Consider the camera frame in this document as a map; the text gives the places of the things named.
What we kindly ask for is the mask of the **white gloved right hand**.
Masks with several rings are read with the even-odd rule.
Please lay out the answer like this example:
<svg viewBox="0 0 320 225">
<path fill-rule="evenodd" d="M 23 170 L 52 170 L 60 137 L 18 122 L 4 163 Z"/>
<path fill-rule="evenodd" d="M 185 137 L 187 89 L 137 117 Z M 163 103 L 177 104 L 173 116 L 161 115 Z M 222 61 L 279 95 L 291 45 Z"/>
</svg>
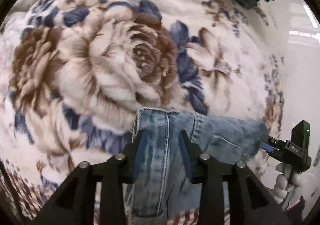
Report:
<svg viewBox="0 0 320 225">
<path fill-rule="evenodd" d="M 278 204 L 287 200 L 285 209 L 292 208 L 300 201 L 303 189 L 303 176 L 292 170 L 292 166 L 280 163 L 276 170 L 281 172 L 276 178 L 273 189 L 273 198 Z"/>
</svg>

